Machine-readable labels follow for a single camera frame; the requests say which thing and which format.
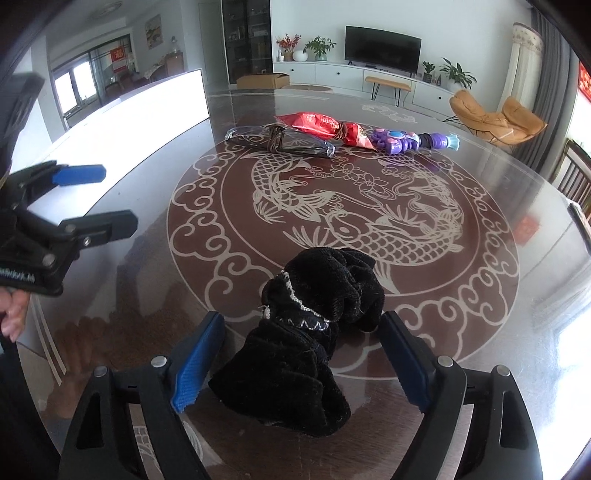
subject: white vase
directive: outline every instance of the white vase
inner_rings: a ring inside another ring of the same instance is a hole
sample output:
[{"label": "white vase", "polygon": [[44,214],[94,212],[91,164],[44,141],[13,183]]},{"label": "white vase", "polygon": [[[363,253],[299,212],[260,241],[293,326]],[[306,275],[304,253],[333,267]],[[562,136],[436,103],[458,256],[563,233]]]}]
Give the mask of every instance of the white vase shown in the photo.
[{"label": "white vase", "polygon": [[464,87],[462,86],[461,83],[456,83],[456,82],[452,82],[451,80],[449,81],[449,84],[447,86],[447,89],[452,92],[454,95],[459,92],[460,90],[462,90]]},{"label": "white vase", "polygon": [[307,61],[308,60],[308,52],[303,50],[296,50],[294,52],[294,61]]}]

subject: metal screw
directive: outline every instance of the metal screw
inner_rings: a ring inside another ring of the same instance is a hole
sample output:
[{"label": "metal screw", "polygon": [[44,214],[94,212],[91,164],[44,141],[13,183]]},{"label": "metal screw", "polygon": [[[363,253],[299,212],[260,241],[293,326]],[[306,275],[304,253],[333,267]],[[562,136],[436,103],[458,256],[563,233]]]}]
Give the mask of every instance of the metal screw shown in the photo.
[{"label": "metal screw", "polygon": [[437,363],[439,365],[441,365],[442,367],[449,368],[450,366],[453,365],[453,360],[451,357],[449,357],[447,355],[442,355],[442,356],[437,357]]},{"label": "metal screw", "polygon": [[43,256],[41,263],[44,267],[50,267],[56,262],[56,256],[54,254],[47,254]]},{"label": "metal screw", "polygon": [[509,368],[505,365],[497,365],[496,372],[502,377],[508,377],[511,375],[511,370],[509,370]]},{"label": "metal screw", "polygon": [[152,363],[152,367],[154,367],[154,368],[163,367],[164,365],[166,365],[166,357],[163,355],[155,356],[152,359],[151,363]]},{"label": "metal screw", "polygon": [[99,365],[95,368],[94,376],[96,378],[104,377],[107,374],[107,371],[107,367],[105,367],[104,365]]}]

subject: red plastic package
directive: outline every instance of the red plastic package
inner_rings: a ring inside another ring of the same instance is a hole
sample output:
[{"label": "red plastic package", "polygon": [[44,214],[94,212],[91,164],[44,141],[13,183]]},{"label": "red plastic package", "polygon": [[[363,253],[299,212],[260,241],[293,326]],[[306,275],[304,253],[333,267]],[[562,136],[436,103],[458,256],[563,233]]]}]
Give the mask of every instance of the red plastic package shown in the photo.
[{"label": "red plastic package", "polygon": [[288,127],[322,140],[342,140],[345,145],[375,150],[363,128],[358,124],[339,122],[321,113],[300,112],[277,117]]}]

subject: eyeglasses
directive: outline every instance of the eyeglasses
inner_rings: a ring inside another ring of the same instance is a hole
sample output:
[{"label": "eyeglasses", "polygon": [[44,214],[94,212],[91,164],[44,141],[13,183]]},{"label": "eyeglasses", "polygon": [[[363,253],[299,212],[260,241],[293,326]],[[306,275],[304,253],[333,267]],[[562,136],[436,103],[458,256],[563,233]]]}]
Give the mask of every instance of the eyeglasses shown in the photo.
[{"label": "eyeglasses", "polygon": [[278,124],[265,127],[235,127],[228,131],[226,140],[271,153],[320,158],[335,156],[335,146],[332,143]]}]

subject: tv screen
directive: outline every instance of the tv screen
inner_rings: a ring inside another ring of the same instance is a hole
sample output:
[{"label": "tv screen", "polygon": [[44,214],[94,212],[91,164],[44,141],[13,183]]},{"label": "tv screen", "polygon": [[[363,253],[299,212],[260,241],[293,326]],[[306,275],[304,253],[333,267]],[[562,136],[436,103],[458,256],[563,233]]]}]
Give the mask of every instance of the tv screen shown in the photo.
[{"label": "tv screen", "polygon": [[416,73],[421,39],[373,28],[347,27],[345,60]]}]

